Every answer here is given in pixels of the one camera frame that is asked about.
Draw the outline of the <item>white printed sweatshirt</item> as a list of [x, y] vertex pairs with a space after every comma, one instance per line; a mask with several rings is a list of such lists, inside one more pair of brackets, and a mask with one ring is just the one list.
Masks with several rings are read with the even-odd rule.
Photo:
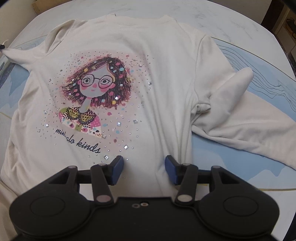
[[192, 162], [192, 133], [295, 167], [295, 121], [247, 91], [213, 39], [169, 16], [102, 16], [3, 49], [29, 72], [1, 169], [20, 195], [74, 165], [126, 159], [118, 196], [173, 196], [164, 160]]

